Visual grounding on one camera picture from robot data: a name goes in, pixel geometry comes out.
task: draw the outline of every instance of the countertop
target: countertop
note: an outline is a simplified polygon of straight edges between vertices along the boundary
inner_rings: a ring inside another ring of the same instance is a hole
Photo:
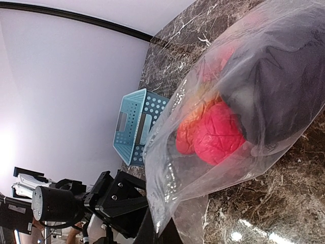
[[[150,44],[139,88],[171,97],[209,44],[261,2],[197,0]],[[325,243],[324,138],[322,113],[264,175],[211,194],[205,244]]]

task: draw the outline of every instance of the label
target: label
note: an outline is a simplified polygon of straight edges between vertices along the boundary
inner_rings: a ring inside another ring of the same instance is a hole
[[[32,227],[33,227],[33,224],[32,223],[28,223],[28,231],[31,231]]]
[[[26,208],[23,208],[23,207],[16,207],[14,205],[10,205],[9,204],[9,207],[8,207],[10,210],[13,210],[13,211],[16,211],[16,212],[20,212],[22,214],[26,213]]]

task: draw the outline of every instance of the pink crumpled ball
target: pink crumpled ball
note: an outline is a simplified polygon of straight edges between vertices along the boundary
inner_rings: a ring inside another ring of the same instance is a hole
[[[237,150],[245,139],[237,128],[237,116],[225,102],[207,111],[194,135],[194,150],[208,164],[217,165]]]

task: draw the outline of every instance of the basket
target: basket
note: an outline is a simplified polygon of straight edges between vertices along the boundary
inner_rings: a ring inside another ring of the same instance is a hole
[[[149,131],[168,101],[147,89],[123,97],[113,146],[128,166],[144,165],[142,153]]]

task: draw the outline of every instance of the black cylinder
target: black cylinder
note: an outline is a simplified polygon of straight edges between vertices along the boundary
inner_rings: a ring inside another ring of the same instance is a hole
[[[31,208],[37,221],[68,222],[78,213],[71,191],[47,187],[35,188]]]

